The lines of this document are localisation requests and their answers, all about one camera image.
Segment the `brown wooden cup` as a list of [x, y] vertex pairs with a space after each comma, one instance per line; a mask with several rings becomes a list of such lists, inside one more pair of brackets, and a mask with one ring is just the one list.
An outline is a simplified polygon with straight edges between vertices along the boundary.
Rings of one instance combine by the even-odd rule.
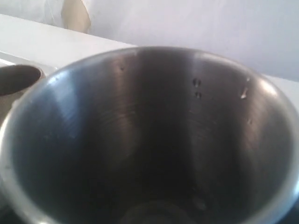
[[9, 65], [0, 68], [0, 95], [21, 92], [44, 77], [43, 71], [31, 65]]

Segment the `stainless steel cup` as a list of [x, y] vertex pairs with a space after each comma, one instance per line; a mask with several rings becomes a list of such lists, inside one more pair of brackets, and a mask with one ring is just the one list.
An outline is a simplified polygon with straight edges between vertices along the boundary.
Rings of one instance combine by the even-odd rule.
[[110, 51], [13, 106], [0, 188], [29, 224], [275, 224], [299, 197], [299, 115], [221, 56]]

